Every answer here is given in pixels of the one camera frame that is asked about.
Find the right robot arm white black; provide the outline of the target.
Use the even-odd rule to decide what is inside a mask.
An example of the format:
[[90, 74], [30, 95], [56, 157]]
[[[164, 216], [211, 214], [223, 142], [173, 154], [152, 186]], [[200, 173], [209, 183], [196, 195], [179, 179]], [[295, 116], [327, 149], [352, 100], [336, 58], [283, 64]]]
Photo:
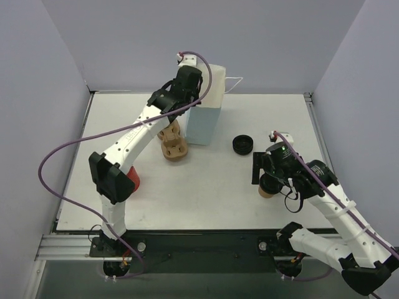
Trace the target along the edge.
[[333, 242], [290, 222], [277, 231], [277, 252], [297, 252], [320, 260], [340, 272], [347, 285], [363, 296], [371, 295], [398, 269], [398, 251], [360, 215], [324, 162], [305, 163], [285, 143], [276, 143], [265, 152], [253, 153], [252, 183], [265, 197], [288, 187], [300, 206], [312, 204], [343, 240]]

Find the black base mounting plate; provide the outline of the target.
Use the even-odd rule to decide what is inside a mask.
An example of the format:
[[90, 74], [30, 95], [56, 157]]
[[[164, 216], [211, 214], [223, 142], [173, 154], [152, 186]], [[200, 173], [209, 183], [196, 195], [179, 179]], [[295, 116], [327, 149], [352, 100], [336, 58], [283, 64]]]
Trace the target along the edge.
[[123, 240], [94, 237], [90, 257], [103, 258], [105, 270], [118, 276], [146, 273], [267, 273], [281, 260], [298, 256], [280, 247], [275, 229], [129, 230]]

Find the red cup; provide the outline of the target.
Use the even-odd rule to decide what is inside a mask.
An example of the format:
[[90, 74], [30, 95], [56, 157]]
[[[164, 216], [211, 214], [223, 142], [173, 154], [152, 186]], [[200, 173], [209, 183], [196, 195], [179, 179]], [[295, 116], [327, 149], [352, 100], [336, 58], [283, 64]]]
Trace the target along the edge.
[[140, 187], [140, 177], [134, 166], [131, 166], [129, 172], [127, 173], [127, 177], [134, 183], [135, 186], [133, 192], [136, 192]]

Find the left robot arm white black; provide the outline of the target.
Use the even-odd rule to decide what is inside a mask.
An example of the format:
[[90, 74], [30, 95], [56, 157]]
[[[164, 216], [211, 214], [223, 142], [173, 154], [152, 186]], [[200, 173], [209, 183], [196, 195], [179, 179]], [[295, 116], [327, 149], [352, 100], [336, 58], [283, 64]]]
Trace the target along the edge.
[[152, 93], [143, 111], [135, 120], [135, 128], [120, 137], [103, 153], [89, 156], [90, 173], [102, 202], [102, 234], [104, 248], [119, 256], [127, 248], [125, 201], [135, 192], [136, 183], [128, 175], [134, 161], [145, 147], [184, 114], [181, 108], [200, 97], [202, 71], [197, 67], [182, 66], [177, 75], [161, 89]]

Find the stack of black lids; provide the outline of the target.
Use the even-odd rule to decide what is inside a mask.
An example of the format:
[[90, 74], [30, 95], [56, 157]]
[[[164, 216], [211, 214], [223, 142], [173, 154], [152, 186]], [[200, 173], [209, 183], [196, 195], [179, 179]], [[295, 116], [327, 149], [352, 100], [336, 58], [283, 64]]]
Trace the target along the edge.
[[249, 154], [253, 150], [254, 141], [248, 135], [238, 135], [232, 141], [233, 151], [241, 156]]

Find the black cup lid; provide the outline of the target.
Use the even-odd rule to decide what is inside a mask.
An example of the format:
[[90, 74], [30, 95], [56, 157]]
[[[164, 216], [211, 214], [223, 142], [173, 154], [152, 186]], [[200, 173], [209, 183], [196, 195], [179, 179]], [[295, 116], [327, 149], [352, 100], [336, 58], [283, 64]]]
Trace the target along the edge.
[[281, 192], [283, 184], [276, 178], [264, 173], [259, 179], [259, 187], [262, 192], [273, 196]]

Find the aluminium frame rail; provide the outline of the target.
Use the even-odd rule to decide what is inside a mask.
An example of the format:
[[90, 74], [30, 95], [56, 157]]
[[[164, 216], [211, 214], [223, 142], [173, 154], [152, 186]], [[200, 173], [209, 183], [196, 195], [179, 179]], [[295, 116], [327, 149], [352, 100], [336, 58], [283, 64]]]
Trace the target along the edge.
[[91, 243], [86, 235], [44, 235], [39, 244], [35, 261], [88, 261], [103, 260], [91, 257]]

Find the brown pulp cup carrier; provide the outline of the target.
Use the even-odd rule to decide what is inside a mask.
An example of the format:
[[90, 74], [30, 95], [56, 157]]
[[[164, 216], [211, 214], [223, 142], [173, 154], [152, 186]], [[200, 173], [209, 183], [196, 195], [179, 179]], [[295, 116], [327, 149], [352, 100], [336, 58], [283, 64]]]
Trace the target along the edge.
[[188, 145], [186, 140], [181, 136], [181, 128], [178, 120], [174, 120], [170, 125], [161, 130], [157, 136], [161, 140], [163, 156], [168, 161], [180, 161], [188, 154]]

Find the light blue paper bag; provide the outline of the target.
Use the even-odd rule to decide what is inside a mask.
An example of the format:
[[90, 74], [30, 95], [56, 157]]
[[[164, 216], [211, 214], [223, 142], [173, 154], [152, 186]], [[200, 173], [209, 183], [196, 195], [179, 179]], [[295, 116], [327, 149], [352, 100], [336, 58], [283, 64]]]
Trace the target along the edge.
[[227, 77], [226, 68], [210, 65], [211, 88], [201, 103], [189, 109], [186, 117], [185, 140], [192, 145], [208, 146], [221, 113], [224, 94], [237, 86], [243, 77]]

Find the brown paper cup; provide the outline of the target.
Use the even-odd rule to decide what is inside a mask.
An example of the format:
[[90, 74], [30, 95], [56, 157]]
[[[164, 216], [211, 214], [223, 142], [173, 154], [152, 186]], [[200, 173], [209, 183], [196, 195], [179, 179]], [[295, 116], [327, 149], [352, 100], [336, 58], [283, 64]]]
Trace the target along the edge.
[[261, 186], [258, 187], [258, 193], [261, 197], [266, 198], [266, 199], [270, 199], [273, 196], [276, 195], [276, 193], [274, 192], [269, 192], [268, 190], [263, 190], [263, 188]]

